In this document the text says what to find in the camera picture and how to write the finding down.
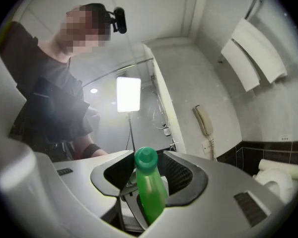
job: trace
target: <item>white ceiling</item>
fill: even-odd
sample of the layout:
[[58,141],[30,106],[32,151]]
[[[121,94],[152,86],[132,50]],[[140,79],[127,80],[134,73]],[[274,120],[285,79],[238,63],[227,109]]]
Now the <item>white ceiling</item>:
[[[188,36],[195,0],[31,0],[20,22],[39,39],[48,39],[60,27],[65,13],[77,5],[98,2],[113,11],[125,10],[128,31],[112,33],[106,47],[75,57],[71,72],[83,83],[121,66],[144,60],[142,41],[162,37]],[[129,76],[150,80],[146,63],[129,69]]]

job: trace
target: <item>telephone handset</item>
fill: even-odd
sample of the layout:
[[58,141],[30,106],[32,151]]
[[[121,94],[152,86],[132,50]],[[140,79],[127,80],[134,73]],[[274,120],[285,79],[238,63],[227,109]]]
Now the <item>telephone handset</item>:
[[197,105],[193,108],[193,112],[198,119],[203,135],[210,136],[213,133],[213,126],[205,108],[201,105]]
[[215,161],[218,161],[217,157],[216,157],[216,152],[215,152],[214,139],[212,137],[213,126],[212,126],[212,122],[211,122],[208,112],[205,110],[205,108],[203,106],[197,105],[193,108],[193,113],[195,114],[195,116],[199,122],[199,125],[201,127],[201,131],[202,131],[203,135],[206,136],[210,142],[210,145],[212,148],[213,159]]

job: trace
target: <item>wall socket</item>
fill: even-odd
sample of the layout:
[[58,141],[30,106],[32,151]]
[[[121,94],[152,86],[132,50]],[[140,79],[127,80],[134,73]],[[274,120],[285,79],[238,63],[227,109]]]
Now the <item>wall socket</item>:
[[292,140],[293,140],[293,135],[291,134],[279,135],[279,142],[291,142]]
[[204,155],[210,155],[212,151],[212,146],[209,142],[209,140],[205,140],[202,142],[203,152]]

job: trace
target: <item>person's neck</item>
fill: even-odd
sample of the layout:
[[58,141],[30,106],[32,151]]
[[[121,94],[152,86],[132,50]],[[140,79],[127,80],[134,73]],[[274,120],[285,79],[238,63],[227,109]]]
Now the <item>person's neck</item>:
[[58,44],[56,37],[47,41],[38,41],[38,47],[49,57],[62,62],[67,63],[72,57],[72,54],[66,54],[62,51],[60,45]]

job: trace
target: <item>wall telephone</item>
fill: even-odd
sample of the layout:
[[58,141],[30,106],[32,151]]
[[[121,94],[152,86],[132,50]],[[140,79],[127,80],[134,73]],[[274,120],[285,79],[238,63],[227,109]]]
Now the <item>wall telephone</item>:
[[193,113],[195,114],[198,123],[200,125],[201,131],[204,136],[207,137],[207,139],[210,142],[211,148],[212,148],[212,156],[215,161],[217,161],[216,158],[216,152],[215,152],[215,144],[214,139],[212,137],[213,133],[213,126],[211,119],[209,117],[208,112],[205,110],[205,108],[201,105],[197,105],[193,108]]

